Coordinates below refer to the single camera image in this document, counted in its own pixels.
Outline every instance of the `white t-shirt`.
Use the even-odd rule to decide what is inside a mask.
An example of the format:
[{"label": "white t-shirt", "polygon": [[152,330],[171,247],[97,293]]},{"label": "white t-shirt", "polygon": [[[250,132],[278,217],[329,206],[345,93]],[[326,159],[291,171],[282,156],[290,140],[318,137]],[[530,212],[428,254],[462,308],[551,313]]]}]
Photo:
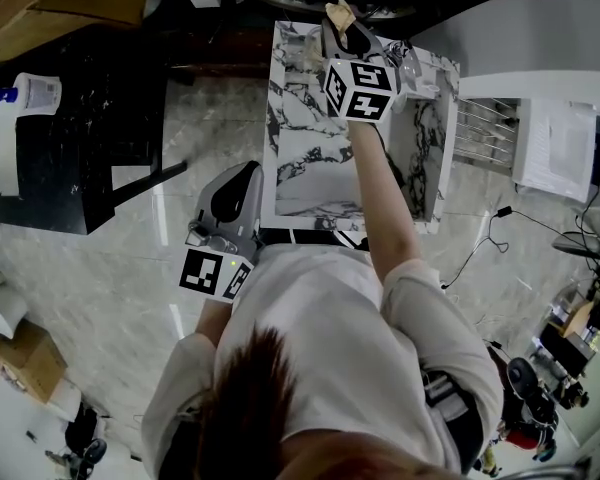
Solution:
[{"label": "white t-shirt", "polygon": [[485,440],[500,419],[495,364],[426,263],[399,265],[383,289],[368,253],[276,245],[263,251],[218,349],[194,334],[174,350],[142,423],[143,459],[153,477],[177,415],[247,343],[254,325],[284,336],[297,377],[283,439],[308,429],[363,432],[459,471],[449,431],[426,404],[421,368],[446,372],[474,395]]}]

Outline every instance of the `black and white marker cube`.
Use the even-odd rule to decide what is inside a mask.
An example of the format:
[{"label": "black and white marker cube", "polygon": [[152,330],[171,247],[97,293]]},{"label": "black and white marker cube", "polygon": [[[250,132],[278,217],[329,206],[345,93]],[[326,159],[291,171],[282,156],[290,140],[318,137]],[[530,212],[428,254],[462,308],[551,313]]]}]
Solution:
[{"label": "black and white marker cube", "polygon": [[186,247],[178,286],[207,299],[233,303],[253,265],[243,256],[208,247]]},{"label": "black and white marker cube", "polygon": [[324,92],[340,118],[380,123],[397,96],[395,71],[368,62],[331,59]]}]

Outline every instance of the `marble floor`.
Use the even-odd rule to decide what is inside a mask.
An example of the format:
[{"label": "marble floor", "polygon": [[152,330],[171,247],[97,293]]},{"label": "marble floor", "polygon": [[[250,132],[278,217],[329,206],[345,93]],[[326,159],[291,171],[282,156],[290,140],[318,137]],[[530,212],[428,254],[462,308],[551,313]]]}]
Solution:
[{"label": "marble floor", "polygon": [[[140,452],[139,425],[176,341],[191,332],[202,301],[176,289],[178,251],[202,187],[224,169],[262,158],[266,81],[198,79],[170,83],[165,165],[190,168],[128,201],[87,237],[3,226],[0,271],[49,329],[69,364],[68,377],[108,412],[108,433]],[[116,168],[116,186],[145,175]],[[511,180],[454,163],[437,235],[422,236],[426,258],[449,281],[486,233],[488,217],[511,205],[560,230],[572,229],[569,205],[551,196],[519,195]],[[518,215],[493,222],[499,254],[484,244],[448,290],[485,338],[523,352],[547,303],[584,260],[554,251],[554,234]]]}]

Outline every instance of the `brown hair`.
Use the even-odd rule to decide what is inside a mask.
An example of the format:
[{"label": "brown hair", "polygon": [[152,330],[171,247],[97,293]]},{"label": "brown hair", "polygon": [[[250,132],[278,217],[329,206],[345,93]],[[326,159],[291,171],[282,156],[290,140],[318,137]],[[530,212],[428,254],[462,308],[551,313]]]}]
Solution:
[{"label": "brown hair", "polygon": [[274,479],[295,379],[275,329],[253,330],[232,352],[193,423],[181,424],[160,480]]}]

